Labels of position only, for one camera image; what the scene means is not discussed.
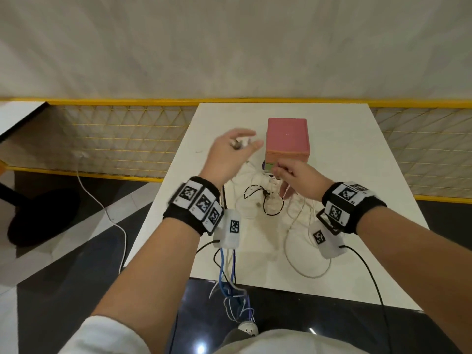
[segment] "person's left arm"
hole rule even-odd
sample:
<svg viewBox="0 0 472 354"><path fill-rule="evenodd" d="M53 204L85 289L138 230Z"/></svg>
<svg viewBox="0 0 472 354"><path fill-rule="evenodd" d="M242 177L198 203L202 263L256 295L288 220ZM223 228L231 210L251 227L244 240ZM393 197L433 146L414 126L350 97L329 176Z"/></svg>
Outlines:
<svg viewBox="0 0 472 354"><path fill-rule="evenodd" d="M244 162L263 145L250 143L234 150L231 140L254 136L233 129L213 143L200 177L218 189L233 178ZM190 276L200 235L189 225L164 219L116 279L93 311L133 329L152 353L162 353Z"/></svg>

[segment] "person's right arm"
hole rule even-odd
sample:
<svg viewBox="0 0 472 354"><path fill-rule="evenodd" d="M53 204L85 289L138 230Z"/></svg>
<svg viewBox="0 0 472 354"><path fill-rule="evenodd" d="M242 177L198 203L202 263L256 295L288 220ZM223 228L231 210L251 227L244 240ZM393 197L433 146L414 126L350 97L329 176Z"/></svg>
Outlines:
<svg viewBox="0 0 472 354"><path fill-rule="evenodd" d="M334 183L299 160L280 159L273 172L284 180L285 198L297 191L321 201ZM383 206L361 218L357 233L424 312L464 353L472 353L472 251Z"/></svg>

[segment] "gray pants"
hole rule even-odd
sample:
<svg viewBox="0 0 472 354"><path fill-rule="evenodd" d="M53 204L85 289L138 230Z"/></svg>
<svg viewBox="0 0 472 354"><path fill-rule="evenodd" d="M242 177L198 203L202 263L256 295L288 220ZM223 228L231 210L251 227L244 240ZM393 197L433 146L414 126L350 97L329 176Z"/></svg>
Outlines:
<svg viewBox="0 0 472 354"><path fill-rule="evenodd" d="M244 339L248 339L248 338L252 338L252 335L247 334L246 332L243 332L242 330L240 330L238 328L234 328L232 331L230 331L226 335L225 340L223 340L223 343L220 345L220 348L225 346L225 345L228 345L228 344L231 344L231 343L234 343L234 342L239 342L240 340L244 340Z"/></svg>

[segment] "white shirt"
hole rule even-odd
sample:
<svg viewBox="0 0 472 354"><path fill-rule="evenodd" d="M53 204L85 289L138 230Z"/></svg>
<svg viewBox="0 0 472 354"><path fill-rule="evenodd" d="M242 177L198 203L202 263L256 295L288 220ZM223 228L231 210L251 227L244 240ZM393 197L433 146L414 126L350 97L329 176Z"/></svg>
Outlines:
<svg viewBox="0 0 472 354"><path fill-rule="evenodd" d="M127 326L107 317L87 318L59 354L150 354L144 340ZM367 354L336 339L277 329L256 337L234 342L214 354Z"/></svg>

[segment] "shoe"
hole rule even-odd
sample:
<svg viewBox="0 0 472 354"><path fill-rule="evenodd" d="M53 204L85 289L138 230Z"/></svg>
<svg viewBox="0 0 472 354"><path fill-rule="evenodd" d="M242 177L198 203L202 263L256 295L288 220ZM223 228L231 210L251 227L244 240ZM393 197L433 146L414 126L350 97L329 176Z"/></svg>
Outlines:
<svg viewBox="0 0 472 354"><path fill-rule="evenodd" d="M259 334L259 330L257 329L257 325L251 321L244 321L240 325L238 325L238 329L242 330L244 333L247 333L253 337Z"/></svg>

